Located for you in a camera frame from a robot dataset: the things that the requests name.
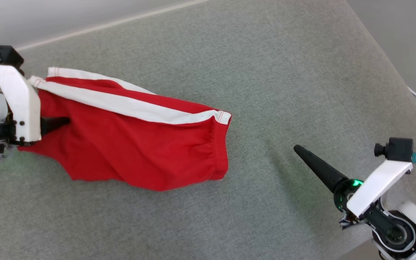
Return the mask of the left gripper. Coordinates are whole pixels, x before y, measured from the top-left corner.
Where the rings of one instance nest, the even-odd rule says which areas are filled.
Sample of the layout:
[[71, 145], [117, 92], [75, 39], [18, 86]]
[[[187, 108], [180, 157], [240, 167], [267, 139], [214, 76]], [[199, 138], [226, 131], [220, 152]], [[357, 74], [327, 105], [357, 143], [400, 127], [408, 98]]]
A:
[[13, 66], [0, 65], [0, 89], [0, 140], [30, 146], [70, 123], [69, 117], [41, 117], [40, 98]]

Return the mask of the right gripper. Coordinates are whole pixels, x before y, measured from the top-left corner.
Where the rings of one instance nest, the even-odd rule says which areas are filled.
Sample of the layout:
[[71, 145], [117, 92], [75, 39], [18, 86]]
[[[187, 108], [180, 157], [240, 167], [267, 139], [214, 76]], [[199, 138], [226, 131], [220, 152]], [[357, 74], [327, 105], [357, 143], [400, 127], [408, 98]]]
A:
[[361, 181], [348, 179], [333, 166], [300, 145], [294, 151], [334, 194], [336, 208], [344, 215], [339, 223], [346, 229], [367, 223], [375, 229], [396, 229], [392, 217], [383, 212], [381, 198], [406, 173], [413, 169], [411, 162], [384, 161], [370, 176]]

